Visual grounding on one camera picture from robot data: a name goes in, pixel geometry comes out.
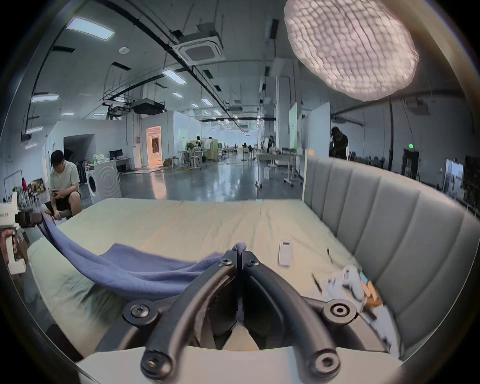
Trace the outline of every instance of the upholstered headboard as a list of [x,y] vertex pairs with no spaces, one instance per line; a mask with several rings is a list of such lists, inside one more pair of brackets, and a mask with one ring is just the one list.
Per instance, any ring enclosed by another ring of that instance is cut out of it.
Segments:
[[303,200],[376,285],[405,348],[435,330],[467,279],[480,221],[431,187],[334,158],[308,157]]

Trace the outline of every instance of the white washing machine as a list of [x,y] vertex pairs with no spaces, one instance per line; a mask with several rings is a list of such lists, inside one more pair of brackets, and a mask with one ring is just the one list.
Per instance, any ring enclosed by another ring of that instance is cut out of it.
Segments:
[[92,204],[112,197],[121,197],[116,160],[87,166],[85,173]]

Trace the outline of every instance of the window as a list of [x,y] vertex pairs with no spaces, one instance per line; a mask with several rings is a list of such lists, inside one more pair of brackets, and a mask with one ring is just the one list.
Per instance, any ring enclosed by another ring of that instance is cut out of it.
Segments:
[[158,148],[158,137],[154,137],[152,139],[152,152],[153,153],[160,153],[160,150]]

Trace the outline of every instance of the lamp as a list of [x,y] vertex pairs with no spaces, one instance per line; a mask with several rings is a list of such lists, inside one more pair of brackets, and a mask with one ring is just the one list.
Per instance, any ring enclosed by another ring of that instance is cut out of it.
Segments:
[[350,97],[377,100],[413,80],[410,33],[378,0],[288,0],[285,23],[300,61]]

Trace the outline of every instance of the black shorts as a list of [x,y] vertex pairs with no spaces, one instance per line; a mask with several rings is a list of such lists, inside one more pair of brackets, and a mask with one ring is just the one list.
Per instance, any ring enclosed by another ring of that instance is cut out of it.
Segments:
[[[70,209],[70,203],[68,202],[69,197],[70,197],[70,195],[63,197],[62,199],[56,199],[57,209],[60,212],[61,211],[66,211],[67,209]],[[52,203],[50,201],[47,201],[45,203],[45,205],[47,206],[48,210],[52,213],[52,215],[54,215],[55,213],[53,212]]]

